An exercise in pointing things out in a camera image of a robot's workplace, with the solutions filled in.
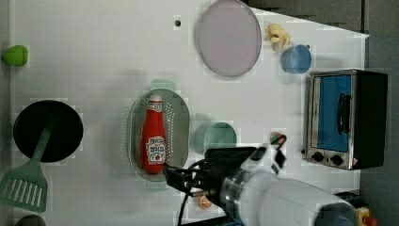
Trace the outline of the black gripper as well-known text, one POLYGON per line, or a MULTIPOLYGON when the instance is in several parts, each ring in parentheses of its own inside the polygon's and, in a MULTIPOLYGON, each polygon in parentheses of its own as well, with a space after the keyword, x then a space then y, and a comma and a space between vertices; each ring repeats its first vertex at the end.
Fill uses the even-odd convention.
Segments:
POLYGON ((209 149, 203 159, 188 169, 165 164, 163 174, 168 186, 190 197, 197 196, 193 188, 201 189, 200 196, 218 196, 224 180, 234 175, 257 151, 256 147, 209 149))

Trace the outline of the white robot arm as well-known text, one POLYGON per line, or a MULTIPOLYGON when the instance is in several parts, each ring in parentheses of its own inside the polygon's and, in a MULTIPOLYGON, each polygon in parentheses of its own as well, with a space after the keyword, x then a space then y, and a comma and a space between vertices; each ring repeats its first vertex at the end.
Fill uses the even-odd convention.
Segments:
POLYGON ((279 177, 282 152, 268 147, 210 149, 183 169, 165 165, 167 184, 206 197, 226 214, 206 226, 359 226, 349 202, 317 186, 279 177))

